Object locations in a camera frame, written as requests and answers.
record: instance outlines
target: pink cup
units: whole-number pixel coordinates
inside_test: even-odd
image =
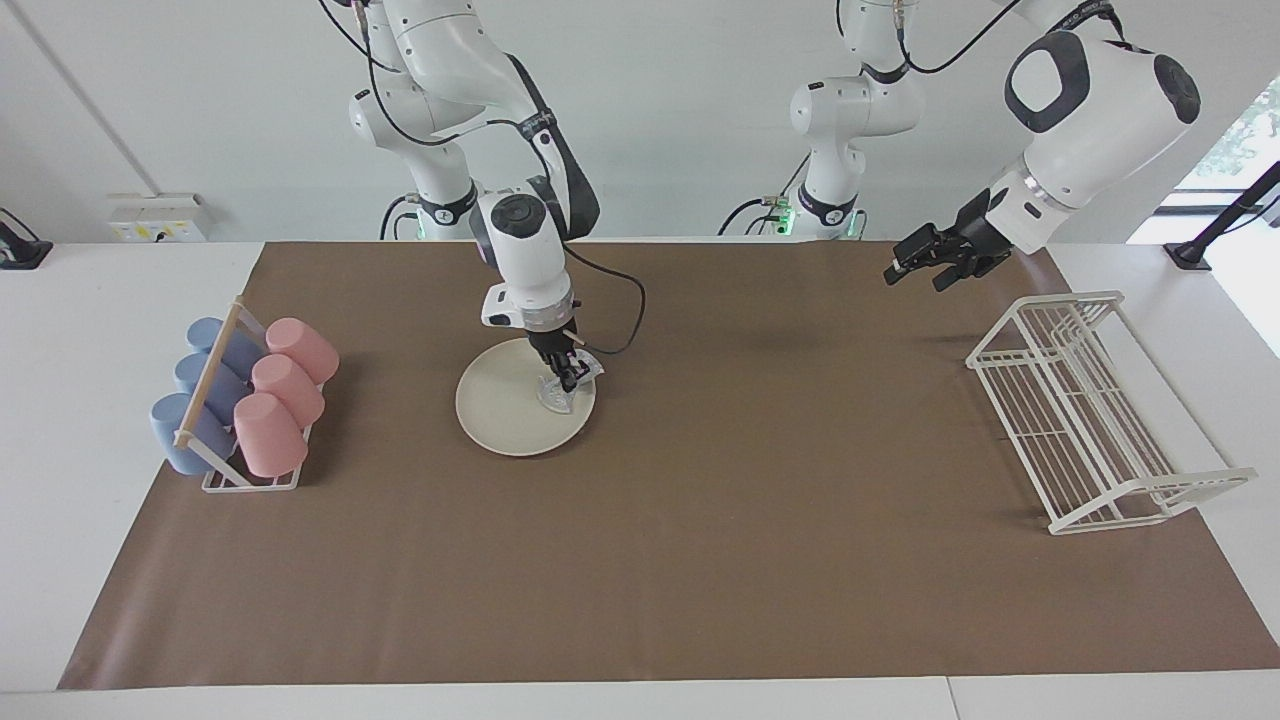
[[[268,355],[253,365],[253,389],[278,397],[300,428],[324,415],[324,396],[311,375],[284,355]]]
[[[236,437],[248,471],[259,478],[279,478],[302,466],[307,443],[280,398],[253,393],[236,405]]]
[[[276,320],[266,331],[271,352],[287,355],[311,375],[312,384],[323,386],[338,373],[338,351],[311,325],[297,318]]]

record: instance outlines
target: tree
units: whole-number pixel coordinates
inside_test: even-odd
[[[1234,177],[1245,164],[1258,156],[1258,140],[1280,137],[1280,78],[1262,91],[1262,95],[1226,131],[1204,160],[1196,168],[1198,177]]]

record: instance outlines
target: brown table surface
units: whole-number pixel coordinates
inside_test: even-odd
[[[936,295],[884,287],[881,245],[581,250],[649,320],[586,430],[509,460],[453,413],[513,337],[477,322],[472,247],[268,246],[250,309],[344,356],[302,487],[161,469],[61,687],[1280,667],[1198,514],[1046,532],[963,364],[1068,290],[1044,254]],[[582,333],[620,342],[634,290],[571,272]]]

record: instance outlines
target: wooden handle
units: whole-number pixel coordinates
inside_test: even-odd
[[[200,373],[200,382],[196,384],[196,391],[191,393],[191,405],[187,406],[187,414],[182,416],[182,425],[178,428],[174,438],[173,445],[178,450],[187,450],[191,446],[191,439],[196,433],[196,424],[200,421],[200,414],[205,410],[205,400],[209,398],[209,391],[214,384],[218,364],[227,355],[227,347],[230,345],[232,337],[236,334],[236,328],[239,325],[239,315],[244,310],[243,302],[244,296],[238,296],[232,302],[230,313],[223,320],[223,329],[218,333],[218,340],[214,341],[214,347],[209,351],[209,361],[205,363],[205,369]]]

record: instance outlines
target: round plate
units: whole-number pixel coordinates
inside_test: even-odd
[[[595,383],[579,387],[573,414],[561,415],[538,400],[548,377],[550,368],[529,341],[490,347],[458,382],[454,406],[462,429],[480,447],[511,457],[541,455],[573,439],[595,409]]]

